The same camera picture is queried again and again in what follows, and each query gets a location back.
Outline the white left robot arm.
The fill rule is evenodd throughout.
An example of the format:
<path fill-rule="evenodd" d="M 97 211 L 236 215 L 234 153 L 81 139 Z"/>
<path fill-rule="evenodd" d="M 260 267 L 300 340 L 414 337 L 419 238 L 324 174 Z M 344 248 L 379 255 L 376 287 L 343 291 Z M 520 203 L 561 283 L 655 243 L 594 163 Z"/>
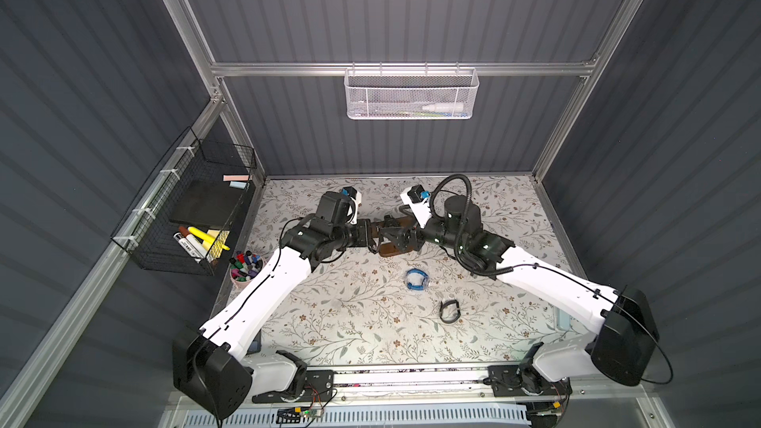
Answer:
<path fill-rule="evenodd" d="M 308 378 L 301 359 L 287 351 L 251 365 L 243 358 L 275 310 L 333 253 L 374 249 L 370 222 L 358 217 L 361 200 L 352 187 L 323 194 L 315 212 L 287 221 L 267 265 L 228 306 L 174 337 L 172 383 L 217 423 L 254 396 L 302 396 Z"/>

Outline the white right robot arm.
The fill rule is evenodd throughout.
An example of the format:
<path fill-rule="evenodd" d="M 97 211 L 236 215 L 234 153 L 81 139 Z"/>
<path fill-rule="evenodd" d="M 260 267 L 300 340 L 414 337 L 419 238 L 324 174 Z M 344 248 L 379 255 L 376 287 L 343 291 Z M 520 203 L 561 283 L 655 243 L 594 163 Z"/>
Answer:
<path fill-rule="evenodd" d="M 506 386 L 542 394 L 549 384 L 596 374 L 622 386 L 646 382 L 653 355 L 664 351 L 641 290 L 592 283 L 551 267 L 515 242 L 486 230 L 481 209 L 473 202 L 472 184 L 463 174 L 447 176 L 432 191 L 410 186 L 400 198 L 405 220 L 386 220 L 378 231 L 398 253 L 435 245 L 470 275 L 530 292 L 586 328 L 586 334 L 577 338 L 534 344 L 507 377 Z"/>

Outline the wooden T-bar watch stand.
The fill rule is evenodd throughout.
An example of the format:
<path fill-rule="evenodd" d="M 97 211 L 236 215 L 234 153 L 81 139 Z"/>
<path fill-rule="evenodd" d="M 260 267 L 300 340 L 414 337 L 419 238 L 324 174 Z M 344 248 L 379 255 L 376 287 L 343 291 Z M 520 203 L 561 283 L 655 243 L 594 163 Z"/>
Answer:
<path fill-rule="evenodd" d="M 384 220 L 371 223 L 371 236 L 377 241 L 378 254 L 391 258 L 411 253 L 416 248 L 413 227 L 416 220 L 410 216 L 400 218 L 387 215 Z"/>

